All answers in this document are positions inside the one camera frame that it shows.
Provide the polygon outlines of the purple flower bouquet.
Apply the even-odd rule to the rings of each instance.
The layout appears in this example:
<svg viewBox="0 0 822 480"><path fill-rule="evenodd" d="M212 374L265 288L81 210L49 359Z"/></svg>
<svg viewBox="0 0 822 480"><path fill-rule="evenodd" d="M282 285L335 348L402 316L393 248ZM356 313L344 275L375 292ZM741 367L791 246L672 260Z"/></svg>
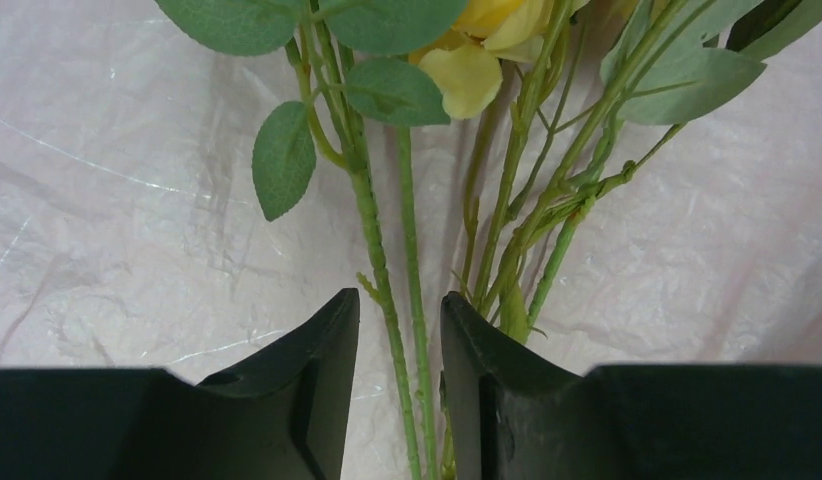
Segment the purple flower bouquet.
<svg viewBox="0 0 822 480"><path fill-rule="evenodd" d="M258 204L253 144L298 98L292 67L282 51L210 50L160 2L0 1L0 367L163 366L198 381L356 288L342 475L415 479L348 176L319 158L287 214L269 222ZM477 127L412 131L435 379ZM606 173L641 167L576 229L520 343L577 374L822 364L822 22L739 96L664 132L621 129Z"/></svg>

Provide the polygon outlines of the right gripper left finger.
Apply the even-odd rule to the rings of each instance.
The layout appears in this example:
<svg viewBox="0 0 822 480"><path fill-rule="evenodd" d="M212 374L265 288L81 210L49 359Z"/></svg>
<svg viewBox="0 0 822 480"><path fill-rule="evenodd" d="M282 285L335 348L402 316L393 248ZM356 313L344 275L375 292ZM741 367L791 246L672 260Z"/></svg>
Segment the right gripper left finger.
<svg viewBox="0 0 822 480"><path fill-rule="evenodd" d="M0 368L0 479L337 479L359 293L188 383L163 368Z"/></svg>

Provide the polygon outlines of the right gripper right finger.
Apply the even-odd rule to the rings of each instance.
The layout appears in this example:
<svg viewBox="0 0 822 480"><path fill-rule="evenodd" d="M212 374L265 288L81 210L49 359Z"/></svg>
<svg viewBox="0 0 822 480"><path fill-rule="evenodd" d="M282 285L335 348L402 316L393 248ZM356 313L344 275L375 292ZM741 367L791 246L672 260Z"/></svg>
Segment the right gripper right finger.
<svg viewBox="0 0 822 480"><path fill-rule="evenodd" d="M585 375L441 303L461 479L822 479L822 366L605 364Z"/></svg>

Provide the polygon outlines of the yellow flower stem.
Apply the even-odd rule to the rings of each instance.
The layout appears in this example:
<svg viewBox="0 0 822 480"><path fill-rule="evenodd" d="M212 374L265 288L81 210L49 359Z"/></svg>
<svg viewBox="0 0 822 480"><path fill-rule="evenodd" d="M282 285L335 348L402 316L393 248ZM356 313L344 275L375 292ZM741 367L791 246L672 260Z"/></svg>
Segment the yellow flower stem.
<svg viewBox="0 0 822 480"><path fill-rule="evenodd" d="M285 54L299 96L255 137L273 222L317 160L349 178L387 330L410 475L457 475L458 414L430 363L412 180L416 127L476 120L460 292L509 338L536 329L576 229L641 162L605 168L621 129L670 140L747 90L822 22L822 1L162 1L194 42Z"/></svg>

